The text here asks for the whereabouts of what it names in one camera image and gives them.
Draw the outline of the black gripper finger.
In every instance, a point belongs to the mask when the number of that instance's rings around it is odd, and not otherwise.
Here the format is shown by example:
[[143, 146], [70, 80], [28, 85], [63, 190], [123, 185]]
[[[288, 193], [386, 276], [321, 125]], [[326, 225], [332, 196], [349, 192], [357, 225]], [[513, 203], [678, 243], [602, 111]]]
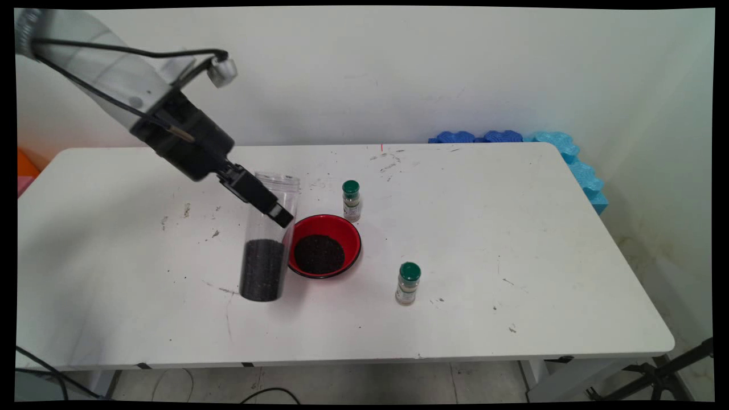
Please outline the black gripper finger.
[[279, 202], [278, 197], [243, 166], [224, 164], [219, 170], [219, 181], [234, 196], [257, 208], [281, 228], [288, 227], [293, 221], [293, 215]]

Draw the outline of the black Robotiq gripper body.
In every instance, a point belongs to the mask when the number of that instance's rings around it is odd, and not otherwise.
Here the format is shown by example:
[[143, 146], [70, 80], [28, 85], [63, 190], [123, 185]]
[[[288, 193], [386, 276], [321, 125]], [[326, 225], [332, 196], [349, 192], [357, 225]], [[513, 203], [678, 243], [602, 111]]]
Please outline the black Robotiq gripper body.
[[245, 174], [245, 168], [227, 158], [234, 140], [181, 91], [163, 96], [149, 114], [183, 134], [144, 119], [132, 126], [131, 134], [189, 179], [198, 182], [217, 174], [230, 181]]

